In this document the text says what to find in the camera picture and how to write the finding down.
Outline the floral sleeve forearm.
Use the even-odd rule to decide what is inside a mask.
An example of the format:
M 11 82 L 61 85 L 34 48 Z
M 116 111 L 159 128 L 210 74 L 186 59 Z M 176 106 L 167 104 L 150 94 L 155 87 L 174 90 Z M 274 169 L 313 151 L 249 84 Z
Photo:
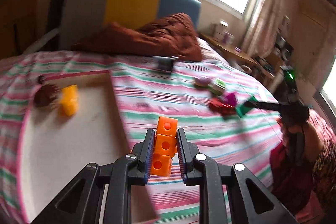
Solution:
M 335 213 L 335 143 L 325 143 L 312 171 L 313 191 L 326 214 Z

